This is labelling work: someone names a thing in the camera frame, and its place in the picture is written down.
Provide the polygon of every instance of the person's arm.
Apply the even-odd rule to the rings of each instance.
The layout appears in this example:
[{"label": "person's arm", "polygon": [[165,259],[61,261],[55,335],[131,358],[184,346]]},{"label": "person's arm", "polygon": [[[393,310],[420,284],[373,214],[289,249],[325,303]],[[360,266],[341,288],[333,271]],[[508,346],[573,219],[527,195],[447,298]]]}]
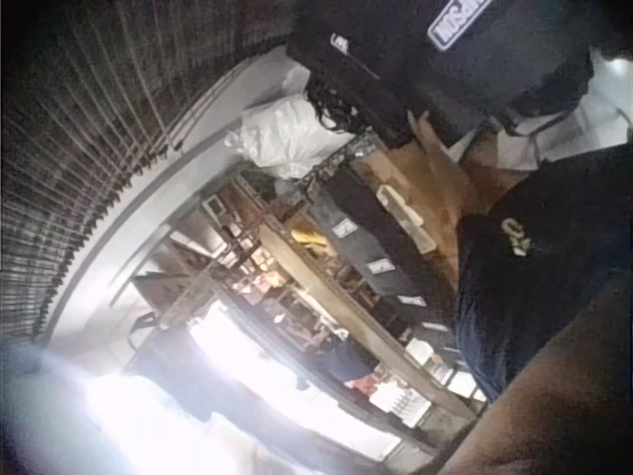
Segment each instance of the person's arm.
[{"label": "person's arm", "polygon": [[441,473],[577,457],[558,445],[615,433],[631,417],[630,277],[611,281],[521,371]]}]

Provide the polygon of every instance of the black t-shirt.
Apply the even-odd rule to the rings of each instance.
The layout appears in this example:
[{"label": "black t-shirt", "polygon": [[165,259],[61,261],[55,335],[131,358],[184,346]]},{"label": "black t-shirt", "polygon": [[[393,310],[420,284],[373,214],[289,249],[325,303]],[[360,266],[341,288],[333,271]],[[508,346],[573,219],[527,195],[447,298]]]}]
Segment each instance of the black t-shirt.
[{"label": "black t-shirt", "polygon": [[460,222],[455,335],[490,401],[611,274],[630,272],[632,187],[622,145],[544,164]]}]

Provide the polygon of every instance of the person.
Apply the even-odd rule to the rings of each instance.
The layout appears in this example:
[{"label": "person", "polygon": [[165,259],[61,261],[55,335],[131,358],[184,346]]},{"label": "person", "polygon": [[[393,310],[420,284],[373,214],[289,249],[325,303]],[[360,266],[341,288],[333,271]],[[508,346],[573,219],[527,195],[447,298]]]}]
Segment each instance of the person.
[{"label": "person", "polygon": [[544,163],[490,203],[409,119],[456,233],[457,345],[493,403],[442,475],[630,473],[631,144]]},{"label": "person", "polygon": [[[306,358],[315,369],[367,398],[376,392],[376,385],[381,379],[376,373],[380,361],[350,336],[340,339],[331,335],[319,346],[308,347]],[[297,389],[306,390],[308,385],[299,379]]]}]

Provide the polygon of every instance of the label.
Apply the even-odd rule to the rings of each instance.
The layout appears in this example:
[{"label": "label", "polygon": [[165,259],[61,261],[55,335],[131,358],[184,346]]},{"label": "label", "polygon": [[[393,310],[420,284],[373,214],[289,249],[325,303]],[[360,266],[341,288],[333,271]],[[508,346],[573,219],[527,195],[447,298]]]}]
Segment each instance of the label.
[{"label": "label", "polygon": [[349,40],[347,38],[337,35],[336,33],[332,33],[332,36],[329,37],[329,43],[340,52],[347,55],[349,50]]},{"label": "label", "polygon": [[356,226],[356,224],[349,218],[345,218],[343,221],[337,224],[334,228],[332,228],[334,233],[341,239],[345,238],[346,236],[351,235],[357,229],[358,227]]},{"label": "label", "polygon": [[399,295],[398,300],[400,300],[405,305],[417,305],[419,307],[426,307],[426,302],[420,296],[408,297],[406,295]]},{"label": "label", "polygon": [[389,259],[375,260],[374,262],[367,264],[367,267],[369,267],[369,270],[372,271],[372,274],[382,274],[396,269],[394,264],[392,264],[392,261]]},{"label": "label", "polygon": [[446,51],[466,33],[493,0],[451,0],[428,28],[428,37]]},{"label": "label", "polygon": [[438,330],[439,332],[448,332],[448,328],[440,324],[430,324],[422,322],[422,326],[429,330]]}]

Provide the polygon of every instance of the white bag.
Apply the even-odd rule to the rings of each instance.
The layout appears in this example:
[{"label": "white bag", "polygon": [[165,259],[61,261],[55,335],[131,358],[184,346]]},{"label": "white bag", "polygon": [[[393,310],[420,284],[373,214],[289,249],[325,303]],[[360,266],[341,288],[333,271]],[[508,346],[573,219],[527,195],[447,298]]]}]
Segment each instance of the white bag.
[{"label": "white bag", "polygon": [[352,138],[325,129],[313,106],[294,94],[243,112],[226,145],[281,178],[301,178]]}]

